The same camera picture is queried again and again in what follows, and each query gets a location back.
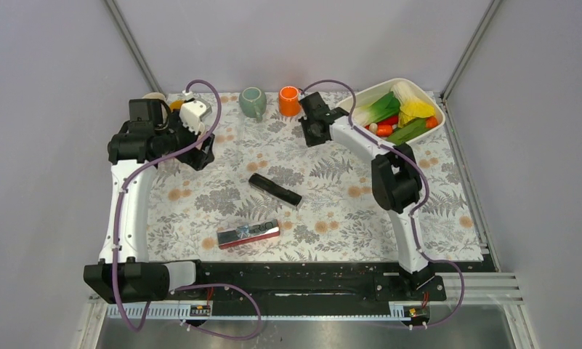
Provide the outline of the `large orange mug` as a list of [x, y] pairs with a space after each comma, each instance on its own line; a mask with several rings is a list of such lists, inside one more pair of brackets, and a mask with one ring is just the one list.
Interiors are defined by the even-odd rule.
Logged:
[[293, 86], [285, 86], [279, 91], [278, 110], [282, 116], [295, 117], [301, 112], [299, 95], [299, 89]]

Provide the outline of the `cream ceramic mug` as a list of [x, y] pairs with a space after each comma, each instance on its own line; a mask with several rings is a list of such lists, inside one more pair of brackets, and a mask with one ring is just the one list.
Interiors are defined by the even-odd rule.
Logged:
[[162, 103], [166, 103], [166, 96], [160, 92], [150, 92], [142, 97], [146, 100], [160, 100]]

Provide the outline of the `green ceramic mug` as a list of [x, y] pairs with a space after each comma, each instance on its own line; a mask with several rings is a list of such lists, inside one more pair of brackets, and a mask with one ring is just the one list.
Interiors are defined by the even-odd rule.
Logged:
[[239, 94], [238, 102], [244, 116], [262, 122], [267, 108], [267, 96], [260, 88], [245, 88]]

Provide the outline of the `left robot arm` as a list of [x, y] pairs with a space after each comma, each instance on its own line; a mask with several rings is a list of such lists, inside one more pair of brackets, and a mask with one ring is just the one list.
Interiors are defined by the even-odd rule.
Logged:
[[203, 120], [211, 105], [186, 97], [177, 108], [160, 99], [129, 101], [129, 120], [108, 143], [112, 204], [98, 261], [84, 268], [84, 281], [104, 301], [165, 300], [180, 287], [192, 299], [205, 295], [207, 278], [192, 261], [151, 262], [147, 251], [150, 192], [158, 164], [167, 159], [199, 171], [214, 160], [215, 136]]

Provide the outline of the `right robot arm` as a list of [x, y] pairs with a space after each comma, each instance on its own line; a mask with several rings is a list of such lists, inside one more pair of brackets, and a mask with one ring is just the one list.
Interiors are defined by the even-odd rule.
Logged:
[[304, 111], [300, 123], [307, 146], [333, 141], [370, 163], [373, 197], [389, 215], [395, 233], [400, 292], [411, 300], [420, 298], [435, 272], [421, 245], [418, 205], [424, 176], [412, 148], [385, 145], [355, 124], [343, 108], [330, 108], [317, 92], [301, 94], [299, 104]]

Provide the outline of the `orange toy carrot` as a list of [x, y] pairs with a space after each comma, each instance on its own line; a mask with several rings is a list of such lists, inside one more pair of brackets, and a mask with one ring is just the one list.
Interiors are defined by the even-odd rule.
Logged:
[[[426, 127], [428, 128], [428, 130], [434, 129], [435, 127], [437, 127], [440, 124], [439, 120], [435, 116], [430, 116], [428, 118], [419, 118], [419, 119], [426, 119]], [[379, 125], [378, 133], [376, 135], [379, 137], [389, 137], [396, 130], [396, 128], [399, 127], [398, 121], [399, 121], [398, 115], [393, 115], [393, 116], [390, 116], [389, 118], [386, 118], [386, 119], [383, 119], [381, 121], [376, 122], [376, 124]]]

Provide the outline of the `white plastic basin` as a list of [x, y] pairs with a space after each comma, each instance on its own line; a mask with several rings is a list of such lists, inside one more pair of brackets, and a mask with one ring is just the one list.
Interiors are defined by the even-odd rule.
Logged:
[[[369, 87], [367, 89], [364, 89], [362, 91], [359, 91], [355, 94], [354, 97], [348, 97], [344, 100], [342, 100], [341, 102], [339, 102], [337, 105], [343, 109], [345, 109], [346, 111], [349, 111], [351, 113], [351, 115], [353, 116], [354, 111], [359, 108], [362, 105], [369, 105], [373, 102], [375, 102], [376, 100], [378, 100], [380, 97], [382, 97], [383, 95], [385, 95], [386, 93], [388, 93], [390, 91], [390, 89], [392, 88], [392, 86], [394, 84], [396, 84], [397, 82], [400, 81], [405, 81], [408, 82], [411, 87], [413, 88], [413, 91], [425, 102], [431, 104], [434, 107], [435, 110], [435, 117], [439, 120], [440, 124], [435, 127], [434, 129], [430, 129], [427, 130], [425, 133], [423, 133], [422, 135], [413, 138], [412, 140], [409, 140], [408, 142], [406, 142], [409, 145], [414, 145], [416, 143], [418, 143], [419, 141], [432, 136], [433, 134], [437, 133], [438, 131], [440, 131], [440, 129], [442, 129], [445, 125], [445, 122], [447, 120], [447, 116], [445, 115], [444, 111], [442, 110], [442, 108], [440, 106], [437, 105], [437, 103], [433, 100], [432, 97], [430, 97], [428, 95], [428, 93], [426, 91], [424, 91], [421, 87], [419, 87], [417, 84], [415, 84], [414, 82], [408, 80], [408, 79], [404, 79], [404, 78], [393, 78], [390, 80], [387, 80], [385, 82], [381, 82], [379, 84], [376, 84], [372, 87]], [[380, 140], [386, 141], [386, 139], [388, 137], [379, 137], [373, 133], [371, 133], [371, 135], [373, 137], [377, 137]]]

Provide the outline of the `black rectangular box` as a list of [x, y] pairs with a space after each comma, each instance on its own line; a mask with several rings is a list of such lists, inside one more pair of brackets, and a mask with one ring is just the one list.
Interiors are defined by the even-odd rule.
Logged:
[[281, 185], [273, 182], [272, 180], [254, 173], [248, 179], [248, 183], [252, 188], [260, 190], [261, 192], [267, 194], [268, 196], [272, 196], [277, 200], [283, 202], [284, 204], [288, 204], [295, 209], [298, 209], [302, 203], [302, 196], [294, 191], [284, 188]]

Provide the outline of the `yellow toy cabbage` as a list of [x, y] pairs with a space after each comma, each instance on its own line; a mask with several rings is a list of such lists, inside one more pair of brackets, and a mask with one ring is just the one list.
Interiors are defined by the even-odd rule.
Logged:
[[398, 126], [405, 127], [414, 119], [427, 119], [435, 115], [434, 107], [423, 101], [408, 82], [400, 81], [390, 91], [400, 103]]

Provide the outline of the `floral tablecloth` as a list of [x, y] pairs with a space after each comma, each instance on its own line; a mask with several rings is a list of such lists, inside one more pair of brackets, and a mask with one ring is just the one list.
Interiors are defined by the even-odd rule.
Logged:
[[[397, 244], [372, 194], [371, 167], [345, 147], [306, 146], [302, 127], [267, 96], [262, 122], [224, 93], [214, 161], [197, 172], [178, 161], [158, 168], [150, 193], [147, 251], [152, 261], [391, 261]], [[302, 196], [298, 209], [252, 188], [260, 174]], [[217, 233], [276, 219], [280, 235], [220, 249]]]

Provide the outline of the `silver red stapler box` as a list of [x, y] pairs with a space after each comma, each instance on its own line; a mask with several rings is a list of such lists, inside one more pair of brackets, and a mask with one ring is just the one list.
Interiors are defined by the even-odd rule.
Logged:
[[280, 226], [276, 219], [238, 226], [217, 233], [220, 249], [229, 249], [255, 241], [273, 238], [280, 235]]

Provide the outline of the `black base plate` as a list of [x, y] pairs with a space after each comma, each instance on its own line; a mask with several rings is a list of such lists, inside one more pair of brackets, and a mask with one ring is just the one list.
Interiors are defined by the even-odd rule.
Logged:
[[419, 289], [396, 262], [201, 262], [195, 290], [165, 300], [209, 300], [215, 316], [380, 316], [389, 302], [446, 300], [442, 278]]

